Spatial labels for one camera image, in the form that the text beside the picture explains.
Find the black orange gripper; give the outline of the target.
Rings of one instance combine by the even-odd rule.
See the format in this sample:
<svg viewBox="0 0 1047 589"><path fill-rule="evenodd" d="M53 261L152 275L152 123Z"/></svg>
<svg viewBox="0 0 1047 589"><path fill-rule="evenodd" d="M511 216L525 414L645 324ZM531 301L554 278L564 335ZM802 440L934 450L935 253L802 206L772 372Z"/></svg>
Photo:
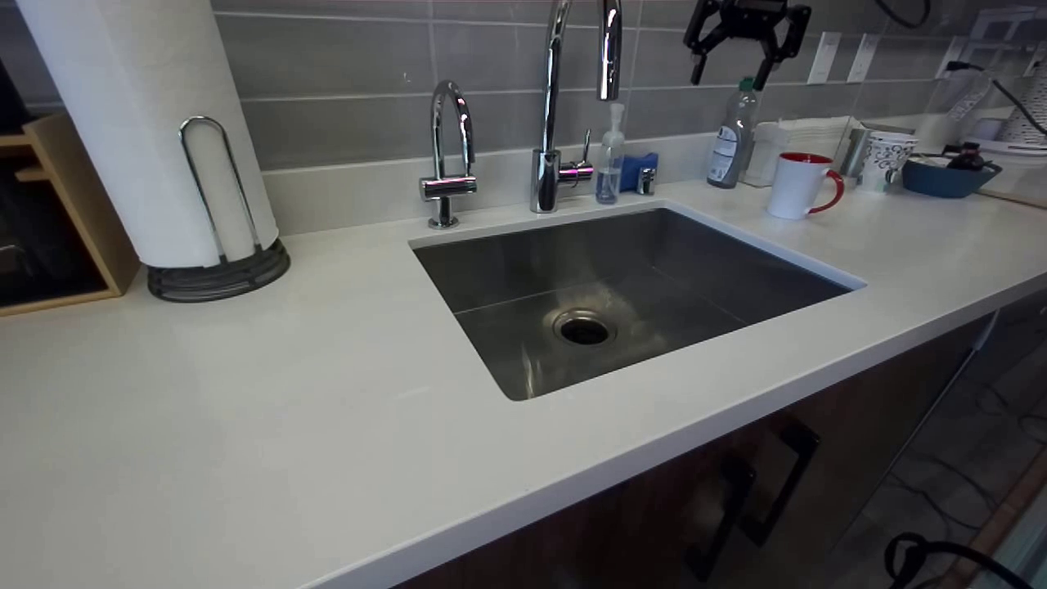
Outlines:
<svg viewBox="0 0 1047 589"><path fill-rule="evenodd" d="M755 93L765 87L768 75L782 58L792 58L812 22L807 3L792 0L697 0L684 46L695 51L691 85L702 85L707 51L722 40L755 40L761 62L755 70Z"/></svg>

